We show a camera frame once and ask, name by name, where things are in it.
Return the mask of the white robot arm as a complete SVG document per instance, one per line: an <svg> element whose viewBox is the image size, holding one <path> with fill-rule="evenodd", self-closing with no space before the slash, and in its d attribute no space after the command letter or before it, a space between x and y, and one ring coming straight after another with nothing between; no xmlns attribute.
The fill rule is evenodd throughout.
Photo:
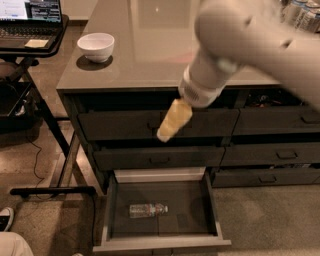
<svg viewBox="0 0 320 256"><path fill-rule="evenodd" d="M209 106L243 66L271 76L320 109L319 38L278 21L266 0L205 0L195 17L199 48L186 67L157 131L166 142L189 122L194 108Z"/></svg>

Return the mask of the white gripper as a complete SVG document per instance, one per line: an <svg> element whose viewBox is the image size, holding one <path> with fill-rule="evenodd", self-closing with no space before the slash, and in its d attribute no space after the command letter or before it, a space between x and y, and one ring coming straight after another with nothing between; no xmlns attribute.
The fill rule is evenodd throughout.
<svg viewBox="0 0 320 256"><path fill-rule="evenodd" d="M157 131L158 139L166 143L174 137L191 119L192 107L208 107L238 71L237 62L198 49L178 86L181 98L172 102Z"/></svg>

